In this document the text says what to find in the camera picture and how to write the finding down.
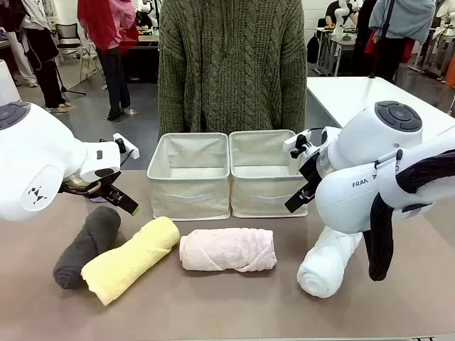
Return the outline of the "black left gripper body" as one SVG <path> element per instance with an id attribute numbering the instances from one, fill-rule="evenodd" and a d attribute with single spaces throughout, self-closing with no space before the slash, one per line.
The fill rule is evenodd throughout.
<path id="1" fill-rule="evenodd" d="M 112 205 L 119 205 L 124 193 L 114 186 L 114 182 L 121 175 L 121 172 L 109 174 L 103 178 L 89 183 L 83 180 L 78 174 L 65 178 L 60 186 L 60 193 L 80 195 L 87 199 L 102 198 Z"/>

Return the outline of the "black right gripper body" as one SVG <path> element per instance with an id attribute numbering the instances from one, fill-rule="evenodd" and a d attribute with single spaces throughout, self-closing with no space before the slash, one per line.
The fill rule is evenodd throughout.
<path id="1" fill-rule="evenodd" d="M 304 193 L 314 194 L 322 178 L 317 170 L 317 157 L 309 157 L 299 171 L 306 179 L 307 184 L 302 188 Z"/>

